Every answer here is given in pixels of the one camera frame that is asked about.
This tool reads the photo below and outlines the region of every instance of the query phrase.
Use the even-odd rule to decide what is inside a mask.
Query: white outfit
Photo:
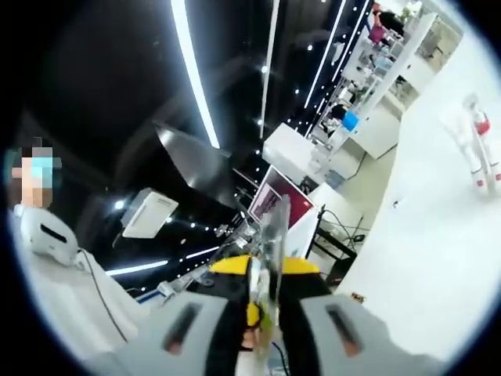
[[[26,251],[20,246],[22,212],[23,207],[17,205],[11,215],[11,230],[32,302],[41,311],[48,327],[79,360],[120,348],[124,339],[99,297],[83,251],[78,253],[74,267],[64,266],[50,256]],[[148,310],[108,277],[94,256],[89,253],[87,256],[117,326],[126,338],[135,337]]]

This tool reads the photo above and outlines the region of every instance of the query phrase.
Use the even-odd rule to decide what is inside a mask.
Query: cable
[[[335,223],[335,222],[327,221],[326,219],[322,219],[322,221],[327,222],[327,223],[329,223],[330,225],[335,225],[335,226],[343,226],[343,225],[340,225],[339,223]],[[346,225],[344,225],[344,227],[346,227],[347,229],[355,229],[355,232],[356,232],[356,230],[361,230],[361,231],[370,231],[370,229],[365,229],[365,228],[360,227],[360,226],[346,226]]]
[[[125,342],[128,342],[127,338],[124,336],[124,333],[122,333],[122,331],[120,330],[120,328],[117,325],[117,322],[113,318],[113,315],[111,314],[110,309],[108,308],[108,305],[104,301],[103,295],[101,294],[101,290],[99,289],[99,285],[97,284],[96,276],[94,275],[94,270],[92,269],[91,262],[88,260],[87,252],[85,251],[85,249],[80,249],[80,251],[84,254],[84,257],[87,260],[88,267],[91,270],[92,279],[94,280],[94,285],[96,286],[97,293],[99,294],[99,297],[101,298],[101,302],[103,302],[104,308],[108,312],[108,316],[110,317],[111,321],[113,322],[113,325],[117,328],[117,331],[118,331],[118,333],[120,333],[120,336],[124,339]]]
[[[329,212],[334,217],[336,217],[336,220],[339,222],[339,225],[343,228],[343,230],[345,231],[346,235],[348,235],[348,239],[350,240],[350,244],[351,244],[351,250],[353,252],[355,252],[355,244],[353,243],[353,239],[351,238],[350,233],[348,232],[348,230],[346,230],[346,226],[341,223],[341,220],[339,220],[339,217],[336,215],[336,213],[334,213],[333,211],[328,210],[328,209],[325,209],[325,211]]]
[[[283,371],[285,372],[285,375],[290,376],[289,370],[287,369],[287,365],[285,363],[285,356],[283,356],[282,349],[275,342],[272,342],[272,345],[274,345],[276,349],[279,350],[280,358],[282,358]]]

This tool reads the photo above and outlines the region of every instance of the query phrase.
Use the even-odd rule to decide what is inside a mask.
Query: led strip light
[[[131,266],[130,268],[122,268],[122,269],[115,269],[115,270],[108,270],[106,271],[106,274],[108,276],[118,276],[120,274],[128,274],[128,273],[134,273],[134,272],[139,272],[141,270],[148,270],[152,268],[157,268],[159,266],[164,266],[167,265],[168,261],[159,261],[159,262],[152,262],[151,264],[144,264],[144,265],[138,265],[138,266]]]
[[[341,18],[341,14],[343,14],[344,6],[346,5],[346,0],[341,2],[341,6],[339,7],[339,11],[337,12],[336,20],[334,21],[334,26],[332,27],[332,31],[330,32],[329,41],[327,42],[326,50],[323,52],[322,60],[320,60],[319,69],[316,71],[315,78],[313,79],[312,87],[310,88],[310,92],[308,93],[308,97],[306,98],[305,108],[308,107],[308,103],[312,98],[313,90],[315,89],[316,82],[319,80],[320,72],[322,71],[323,64],[326,62],[327,54],[329,53],[330,45],[332,45],[332,41],[334,39],[334,34],[336,34],[337,25],[339,24],[339,19]]]
[[[359,29],[360,22],[362,22],[362,18],[364,16],[364,13],[367,10],[367,6],[369,4],[369,1],[370,0],[366,0],[366,3],[364,4],[364,6],[362,8],[362,11],[360,12],[360,16],[359,16],[359,19],[357,20],[357,24],[355,25],[355,28],[353,29],[353,32],[351,33],[350,40],[348,41],[348,44],[346,45],[346,48],[344,49],[343,56],[339,60],[339,64],[337,65],[337,69],[334,72],[334,76],[332,76],[331,82],[334,82],[334,80],[336,79],[337,74],[339,73],[339,70],[340,70],[341,66],[343,65],[344,59],[346,58],[346,56],[348,54],[348,51],[350,49],[350,46],[351,46],[351,44],[353,42],[353,38],[355,37],[355,34],[356,34],[357,30]]]
[[[265,72],[265,83],[263,87],[263,97],[261,98],[261,117],[259,121],[261,122],[261,129],[259,130],[259,138],[262,139],[265,134],[265,112],[266,112],[266,97],[268,96],[268,83],[269,83],[269,72],[272,66],[272,56],[273,56],[273,44],[275,43],[275,31],[276,31],[276,21],[279,18],[279,4],[280,0],[275,0],[273,2],[272,11],[272,22],[269,26],[269,38],[268,38],[268,52],[266,53],[266,72]]]
[[[207,101],[202,88],[200,74],[196,66],[195,52],[193,51],[193,44],[191,36],[189,35],[188,16],[186,15],[185,0],[172,0],[172,13],[174,14],[175,29],[178,33],[179,45],[181,47],[182,57],[185,60],[186,70],[188,71],[189,81],[193,94],[195,95],[198,111],[204,122],[205,130],[209,136],[209,141],[212,147],[219,149],[219,141],[216,136],[214,125],[212,124],[211,114],[207,107]]]

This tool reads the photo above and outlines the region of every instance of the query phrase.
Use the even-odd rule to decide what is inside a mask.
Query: ceiling light
[[[308,135],[310,134],[310,131],[312,130],[312,127],[313,127],[313,123],[312,123],[312,125],[310,125],[310,126],[308,127],[308,131],[306,131],[306,133],[305,133],[305,137],[308,137]]]
[[[115,202],[115,209],[120,210],[124,207],[125,203],[123,200],[119,200]]]
[[[370,0],[366,0],[366,3],[364,4],[363,6],[363,11],[361,11],[360,15],[359,15],[359,18],[357,19],[357,23],[355,24],[355,27],[354,27],[354,31],[357,30],[359,28],[359,25],[360,25],[360,22],[362,22],[362,18],[364,16],[364,12],[366,11],[367,9],[367,6],[369,4],[369,1]],[[339,64],[337,65],[337,69],[336,71],[334,72],[334,76],[332,76],[332,82],[334,82],[334,80],[336,79],[336,76],[337,76],[337,73],[338,72],[342,72],[343,70],[339,70],[339,68],[341,68],[341,66],[343,65],[343,62],[344,62],[344,59],[346,58],[346,55],[348,53],[348,49],[350,48],[351,46],[351,43],[353,42],[353,38],[355,37],[355,32],[351,33],[351,37],[350,37],[350,40],[348,41],[348,44],[346,45],[346,50],[344,51],[344,54],[341,56],[341,58],[339,59]]]
[[[131,266],[129,268],[108,270],[106,272],[106,274],[108,276],[117,276],[117,275],[120,275],[120,274],[134,273],[134,272],[138,272],[140,270],[147,270],[147,269],[157,268],[159,266],[164,266],[167,263],[168,263],[167,260],[165,260],[165,261],[159,261],[159,262],[152,262],[150,264]]]
[[[322,70],[323,64],[326,61],[327,53],[330,50],[330,45],[332,45],[332,40],[334,38],[334,34],[336,34],[337,25],[339,24],[339,19],[341,18],[341,14],[343,13],[343,9],[344,9],[345,4],[346,4],[346,0],[341,0],[341,5],[339,7],[339,10],[337,11],[336,20],[334,21],[332,31],[330,32],[329,41],[327,42],[326,49],[323,52],[322,60],[320,61],[319,69],[317,70],[315,78],[313,79],[312,87],[310,88],[310,91],[308,93],[308,97],[306,98],[305,108],[308,107],[308,103],[309,103],[310,99],[312,98],[313,90],[315,89],[316,82],[319,79],[320,71]]]
[[[208,252],[211,252],[211,251],[215,251],[216,249],[219,249],[219,246],[206,249],[205,251],[200,251],[200,252],[197,252],[197,253],[192,253],[191,255],[187,255],[186,259],[191,259],[193,257],[197,257],[197,256],[203,255],[205,253],[208,253]]]
[[[272,19],[269,24],[269,37],[268,37],[268,48],[266,51],[266,65],[271,66],[272,65],[272,58],[273,58],[273,45],[275,44],[275,31],[276,31],[276,23],[279,18],[279,4],[280,0],[275,0],[273,2],[273,8],[272,8]],[[269,73],[265,74],[265,80],[263,82],[263,94],[261,97],[261,118],[265,117],[266,113],[266,99],[268,96],[268,84],[269,84]],[[259,139],[263,139],[265,135],[265,126],[262,125],[259,128]]]
[[[204,122],[205,130],[209,136],[211,145],[219,149],[219,141],[216,136],[214,125],[212,124],[211,114],[205,100],[204,89],[200,81],[200,74],[196,66],[195,52],[189,35],[188,16],[186,15],[186,4],[184,0],[171,2],[172,13],[174,15],[175,29],[178,34],[179,45],[181,47],[182,57],[185,60],[186,70],[188,71],[189,81],[193,94],[195,95],[198,111]]]
[[[321,102],[320,102],[320,104],[319,104],[319,109],[316,111],[316,113],[317,113],[317,114],[320,112],[320,109],[322,108],[323,103],[324,103],[325,101],[326,101],[326,99],[325,99],[325,98],[322,98],[322,101],[321,101]]]

